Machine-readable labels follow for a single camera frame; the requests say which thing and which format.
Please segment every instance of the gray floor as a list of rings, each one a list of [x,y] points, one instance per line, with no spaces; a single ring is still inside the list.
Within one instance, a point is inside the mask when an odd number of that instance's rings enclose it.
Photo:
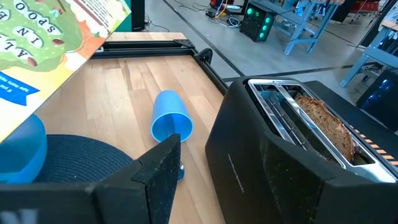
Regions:
[[[367,31],[366,26],[329,24],[312,54],[306,52],[305,45],[298,45],[286,56],[284,49],[288,38],[285,34],[271,30],[266,42],[255,43],[238,29],[231,29],[212,23],[204,11],[193,12],[174,0],[165,0],[171,5],[159,0],[146,0],[146,13],[154,24],[165,26],[171,32],[182,32],[190,39],[198,50],[207,47],[219,50],[233,65],[247,76],[286,73],[301,70],[300,75],[291,75],[300,81],[318,80],[330,89],[353,103],[358,99],[358,89],[363,89],[361,82],[353,82],[348,88],[338,85],[348,69],[339,69],[344,65],[352,65],[362,54],[363,49],[350,47],[359,43]],[[193,3],[208,5],[209,0],[180,0],[191,7]],[[319,21],[313,21],[313,29]],[[160,27],[151,27],[151,32],[164,31]],[[239,77],[239,75],[218,55],[214,54],[212,66],[222,78]],[[329,68],[325,72],[312,72],[319,68]]]

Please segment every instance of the black toaster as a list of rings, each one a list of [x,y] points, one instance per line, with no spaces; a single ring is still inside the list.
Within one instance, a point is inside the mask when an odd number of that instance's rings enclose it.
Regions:
[[[294,100],[287,78],[240,78],[226,92],[206,157],[226,223],[398,223],[398,173],[349,131],[348,161]]]

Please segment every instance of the toast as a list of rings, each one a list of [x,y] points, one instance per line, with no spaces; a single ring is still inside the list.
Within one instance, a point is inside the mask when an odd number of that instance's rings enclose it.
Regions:
[[[354,157],[354,141],[343,123],[328,111],[325,103],[308,96],[298,96],[295,100],[342,155],[351,162]]]

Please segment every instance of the blue cup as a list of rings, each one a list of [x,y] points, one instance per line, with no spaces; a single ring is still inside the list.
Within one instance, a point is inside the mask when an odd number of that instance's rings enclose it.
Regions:
[[[43,167],[46,154],[44,125],[33,114],[0,142],[0,183],[32,183]]]
[[[193,121],[180,96],[173,90],[160,92],[155,100],[150,132],[161,142],[172,134],[180,134],[181,142],[187,140],[193,131]]]

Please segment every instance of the book cover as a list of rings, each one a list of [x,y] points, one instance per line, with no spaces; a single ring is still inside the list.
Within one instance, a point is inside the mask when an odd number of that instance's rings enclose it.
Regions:
[[[0,0],[0,142],[130,13],[124,0]]]

